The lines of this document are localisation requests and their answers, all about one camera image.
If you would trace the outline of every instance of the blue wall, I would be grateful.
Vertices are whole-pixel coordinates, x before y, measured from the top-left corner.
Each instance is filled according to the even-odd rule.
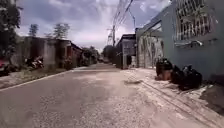
[[[164,56],[180,68],[188,64],[193,65],[193,68],[202,73],[204,79],[209,79],[211,75],[224,74],[224,8],[222,6],[224,1],[209,0],[207,2],[207,11],[216,18],[214,21],[217,20],[218,23],[214,22],[211,35],[196,39],[204,43],[200,47],[181,48],[174,45],[172,38],[175,33],[172,20],[176,15],[173,11],[174,5],[170,5],[154,18],[162,21]]]

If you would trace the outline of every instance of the street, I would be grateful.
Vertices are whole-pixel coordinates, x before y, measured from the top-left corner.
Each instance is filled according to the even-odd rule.
[[[1,128],[206,128],[111,65],[0,91]]]

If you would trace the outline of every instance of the sky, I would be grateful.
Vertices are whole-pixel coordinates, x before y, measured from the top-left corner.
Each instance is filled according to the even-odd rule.
[[[37,36],[52,33],[55,24],[68,23],[68,39],[80,47],[94,46],[102,51],[107,45],[109,30],[119,0],[19,0],[21,25],[20,36],[27,36],[31,24],[38,24]],[[136,27],[143,27],[156,16],[169,0],[134,0],[131,12],[136,19]],[[116,38],[122,34],[134,33],[133,19],[127,13],[125,21],[116,31]]]

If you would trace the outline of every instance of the window grille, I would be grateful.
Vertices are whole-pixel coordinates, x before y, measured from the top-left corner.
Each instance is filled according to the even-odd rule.
[[[175,41],[188,40],[211,32],[211,17],[204,8],[204,0],[177,0]]]

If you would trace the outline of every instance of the house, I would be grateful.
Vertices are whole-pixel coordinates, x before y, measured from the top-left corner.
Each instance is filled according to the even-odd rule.
[[[71,58],[73,67],[78,66],[81,49],[70,40],[47,39],[40,37],[20,37],[13,60],[24,65],[27,58],[42,56],[44,66],[48,68],[64,68],[64,61]]]
[[[132,64],[135,64],[136,56],[136,36],[135,34],[124,34],[116,45],[116,66],[117,68],[126,69],[127,58],[132,57]]]
[[[224,74],[224,1],[172,0],[150,23],[136,31],[138,66],[151,67],[153,58],[152,31],[161,32],[155,43],[163,46],[163,56],[182,68],[191,64],[205,80]],[[148,52],[150,63],[143,58]]]
[[[67,58],[71,58],[73,67],[81,66],[81,55],[82,49],[77,45],[70,43],[70,45],[67,46]]]

